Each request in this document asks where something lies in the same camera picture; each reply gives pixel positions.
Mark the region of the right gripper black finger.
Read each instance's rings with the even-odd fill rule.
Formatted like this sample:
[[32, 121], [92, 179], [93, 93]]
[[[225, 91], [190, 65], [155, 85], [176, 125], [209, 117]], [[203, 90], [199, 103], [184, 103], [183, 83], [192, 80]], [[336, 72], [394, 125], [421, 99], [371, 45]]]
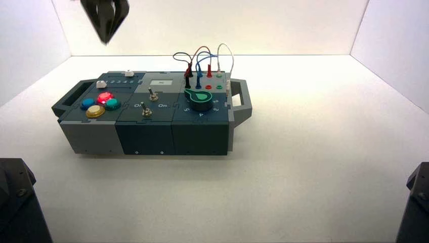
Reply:
[[113, 0], [110, 1], [110, 5], [113, 9], [113, 17], [110, 20], [108, 42], [110, 42], [116, 31], [119, 29], [130, 10], [129, 3], [126, 0]]
[[111, 37], [112, 1], [80, 1], [88, 18], [102, 43], [107, 44]]

